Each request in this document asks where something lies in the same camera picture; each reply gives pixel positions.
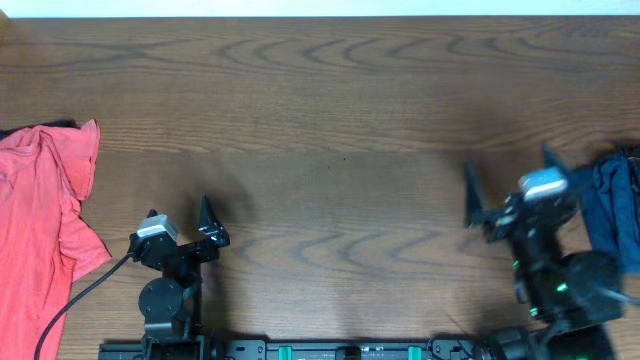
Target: wooden table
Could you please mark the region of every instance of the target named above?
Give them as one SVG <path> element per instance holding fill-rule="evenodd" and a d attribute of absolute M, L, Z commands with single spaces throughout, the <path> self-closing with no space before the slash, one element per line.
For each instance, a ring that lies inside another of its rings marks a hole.
<path fill-rule="evenodd" d="M 499 203 L 541 166 L 542 141 L 580 164 L 640 138 L 639 29 L 633 17 L 16 20 L 0 121 L 98 119 L 83 217 L 116 259 L 149 208 L 198 240 L 208 194 L 232 236 L 204 269 L 210 327 L 473 333 L 529 320 L 506 245 L 463 226 L 462 163 Z M 579 217 L 562 238 L 588 247 Z M 156 276 L 129 263 L 78 303 L 59 358 L 139 338 L 137 298 Z M 640 356 L 638 319 L 608 325 L 622 359 Z"/>

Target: green connector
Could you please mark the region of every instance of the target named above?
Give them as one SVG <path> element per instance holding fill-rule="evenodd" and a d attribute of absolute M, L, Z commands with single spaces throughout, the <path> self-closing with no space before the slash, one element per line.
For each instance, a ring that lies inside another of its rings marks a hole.
<path fill-rule="evenodd" d="M 409 346 L 409 360 L 422 360 L 422 348 Z"/>
<path fill-rule="evenodd" d="M 278 360 L 291 360 L 293 350 L 291 350 L 291 346 L 280 346 L 278 349 Z"/>

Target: table surface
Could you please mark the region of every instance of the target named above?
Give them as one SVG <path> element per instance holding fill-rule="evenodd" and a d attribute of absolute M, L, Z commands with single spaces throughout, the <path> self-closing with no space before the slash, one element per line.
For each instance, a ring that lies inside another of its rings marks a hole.
<path fill-rule="evenodd" d="M 208 327 L 335 339 L 535 326 L 506 244 L 462 225 L 462 164 L 499 203 L 541 166 L 542 141 L 583 164 L 640 138 L 638 29 L 632 17 L 14 20 L 0 35 L 1 127 L 98 120 L 82 215 L 115 259 L 150 208 L 198 240 L 208 194 L 232 237 L 203 268 Z M 588 247 L 579 216 L 561 237 Z M 138 295 L 158 275 L 128 263 L 80 301 L 59 358 L 138 339 Z M 620 358 L 640 356 L 638 319 L 608 325 Z"/>

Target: denim fabric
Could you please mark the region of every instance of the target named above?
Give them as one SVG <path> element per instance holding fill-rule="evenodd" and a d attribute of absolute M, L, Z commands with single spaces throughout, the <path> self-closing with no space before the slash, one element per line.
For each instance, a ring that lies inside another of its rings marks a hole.
<path fill-rule="evenodd" d="M 575 174 L 593 249 L 616 256 L 622 271 L 640 273 L 638 161 L 620 151 Z"/>

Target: red shirt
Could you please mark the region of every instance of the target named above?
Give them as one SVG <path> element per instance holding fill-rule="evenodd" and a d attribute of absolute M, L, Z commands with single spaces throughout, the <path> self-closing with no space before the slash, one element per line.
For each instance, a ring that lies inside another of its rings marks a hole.
<path fill-rule="evenodd" d="M 0 359 L 33 359 L 71 282 L 111 259 L 80 219 L 91 193 L 100 129 L 36 126 L 0 141 Z M 62 317 L 40 359 L 56 358 Z"/>

